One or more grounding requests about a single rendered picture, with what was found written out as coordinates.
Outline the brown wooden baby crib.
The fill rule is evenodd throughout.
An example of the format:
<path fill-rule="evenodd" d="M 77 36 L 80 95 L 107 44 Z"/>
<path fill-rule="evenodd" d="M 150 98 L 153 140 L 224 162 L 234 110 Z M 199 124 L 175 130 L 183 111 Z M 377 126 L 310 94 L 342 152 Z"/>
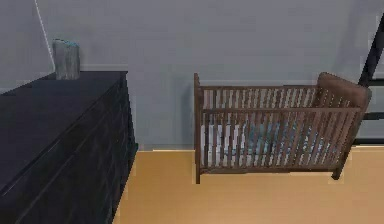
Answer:
<path fill-rule="evenodd" d="M 371 100 L 371 90 L 322 72 L 313 85 L 203 85 L 193 76 L 194 151 L 196 178 L 204 174 L 329 172 L 341 177 Z M 201 126 L 297 125 L 296 136 L 308 127 L 336 147 L 323 164 L 304 166 L 207 167 L 201 164 Z"/>

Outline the grey cylindrical container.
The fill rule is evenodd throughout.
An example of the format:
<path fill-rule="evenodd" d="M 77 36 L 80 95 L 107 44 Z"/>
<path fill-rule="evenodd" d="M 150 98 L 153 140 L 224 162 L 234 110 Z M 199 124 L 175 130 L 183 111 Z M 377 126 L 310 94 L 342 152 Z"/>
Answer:
<path fill-rule="evenodd" d="M 80 47 L 77 43 L 54 39 L 53 58 L 57 80 L 76 80 L 80 78 Z"/>

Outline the blue crib blanket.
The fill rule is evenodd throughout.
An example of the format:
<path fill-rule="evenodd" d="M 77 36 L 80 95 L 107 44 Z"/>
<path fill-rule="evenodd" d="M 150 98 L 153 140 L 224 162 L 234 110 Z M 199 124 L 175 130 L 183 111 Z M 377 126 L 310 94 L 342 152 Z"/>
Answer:
<path fill-rule="evenodd" d="M 240 144 L 240 154 L 248 150 L 248 154 L 251 155 L 253 149 L 256 150 L 257 155 L 266 154 L 269 149 L 274 152 L 277 146 L 283 149 L 286 140 L 288 140 L 288 150 L 291 150 L 297 125 L 294 124 L 291 129 L 288 129 L 288 124 L 284 126 L 276 124 L 275 128 L 276 130 L 272 131 L 271 124 L 268 125 L 268 128 L 265 128 L 265 126 L 261 124 L 259 127 L 260 131 L 256 132 L 256 127 L 252 125 L 248 134 L 243 133 L 241 137 L 239 137 L 239 125 L 237 125 L 234 130 L 235 139 L 233 140 L 233 146 L 229 146 L 229 138 L 225 139 L 224 154 L 227 155 L 229 150 L 232 150 L 231 155 L 235 156 L 237 153 L 237 144 Z"/>

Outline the black frame shelf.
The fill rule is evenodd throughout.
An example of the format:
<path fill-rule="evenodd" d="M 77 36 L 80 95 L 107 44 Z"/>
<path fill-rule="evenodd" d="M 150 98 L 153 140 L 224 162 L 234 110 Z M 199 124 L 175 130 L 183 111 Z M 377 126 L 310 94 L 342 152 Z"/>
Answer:
<path fill-rule="evenodd" d="M 377 31 L 374 35 L 372 45 L 367 55 L 364 67 L 361 72 L 358 84 L 363 87 L 384 86 L 384 78 L 374 79 L 373 75 L 379 64 L 380 57 L 384 49 L 384 13 L 382 14 Z M 384 120 L 383 112 L 368 112 L 364 115 L 363 120 Z M 374 145 L 384 144 L 384 138 L 356 138 L 354 145 Z"/>

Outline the white crib mattress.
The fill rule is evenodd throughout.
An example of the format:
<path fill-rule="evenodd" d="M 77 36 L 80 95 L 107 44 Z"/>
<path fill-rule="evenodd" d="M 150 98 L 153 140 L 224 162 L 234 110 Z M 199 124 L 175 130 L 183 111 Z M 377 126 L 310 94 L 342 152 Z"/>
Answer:
<path fill-rule="evenodd" d="M 310 164 L 323 164 L 328 153 L 335 153 L 336 147 L 330 140 L 326 140 L 319 132 L 313 131 L 308 127 L 303 134 L 296 136 L 293 141 L 291 150 L 288 150 L 288 140 L 285 141 L 283 149 L 277 146 L 274 152 L 271 149 L 266 154 L 256 154 L 256 150 L 252 150 L 252 154 L 248 154 L 245 150 L 240 154 L 240 144 L 237 144 L 237 153 L 231 155 L 232 150 L 229 150 L 227 155 L 224 154 L 225 139 L 229 138 L 229 146 L 233 146 L 235 139 L 235 127 L 230 125 L 205 125 L 201 126 L 201 164 L 207 167 L 225 167 L 230 165 L 234 167 L 261 167 L 261 166 L 304 166 Z M 239 137 L 243 133 L 248 134 L 250 128 L 239 125 Z"/>

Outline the black chest of drawers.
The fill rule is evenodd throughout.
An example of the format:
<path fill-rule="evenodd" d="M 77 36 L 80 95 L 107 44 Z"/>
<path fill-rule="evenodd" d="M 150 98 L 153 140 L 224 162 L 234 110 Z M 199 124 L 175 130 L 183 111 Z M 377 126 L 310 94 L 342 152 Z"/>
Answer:
<path fill-rule="evenodd" d="M 112 224 L 138 145 L 124 71 L 0 95 L 0 224 Z"/>

